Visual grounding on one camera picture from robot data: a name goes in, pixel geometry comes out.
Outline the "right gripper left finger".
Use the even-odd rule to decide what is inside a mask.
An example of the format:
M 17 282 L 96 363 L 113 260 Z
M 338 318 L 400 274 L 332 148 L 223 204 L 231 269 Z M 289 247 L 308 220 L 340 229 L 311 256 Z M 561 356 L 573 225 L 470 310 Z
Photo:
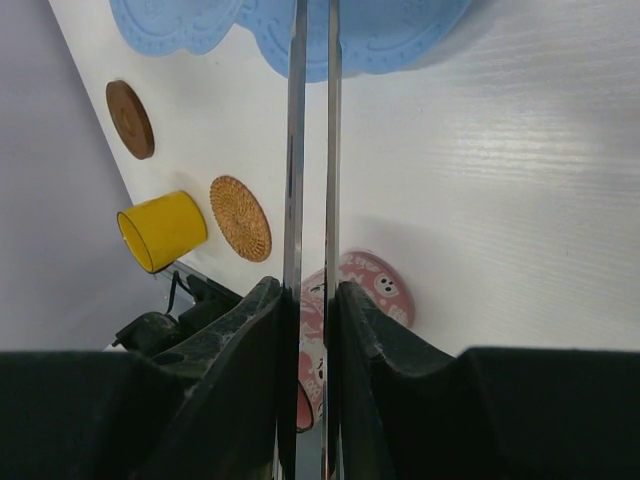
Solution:
M 268 479 L 281 287 L 153 357 L 1 356 L 5 479 Z

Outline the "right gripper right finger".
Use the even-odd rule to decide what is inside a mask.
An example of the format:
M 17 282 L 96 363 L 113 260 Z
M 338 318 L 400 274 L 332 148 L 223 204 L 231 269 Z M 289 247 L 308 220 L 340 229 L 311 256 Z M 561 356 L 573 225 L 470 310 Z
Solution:
M 473 347 L 450 356 L 339 287 L 349 479 L 635 479 L 633 352 Z

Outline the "metal tongs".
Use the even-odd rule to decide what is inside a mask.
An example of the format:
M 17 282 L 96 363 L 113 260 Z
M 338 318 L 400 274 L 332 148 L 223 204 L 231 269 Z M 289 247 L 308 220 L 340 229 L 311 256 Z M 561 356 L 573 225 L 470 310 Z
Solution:
M 326 19 L 326 90 L 308 81 L 311 8 L 293 8 L 288 53 L 286 108 L 286 178 L 282 276 L 282 410 L 278 419 L 279 478 L 296 476 L 296 417 L 301 342 L 302 282 L 315 269 L 323 272 L 323 317 L 319 353 L 324 383 L 320 476 L 344 476 L 339 414 L 339 209 L 341 154 L 342 45 L 341 4 L 323 4 Z

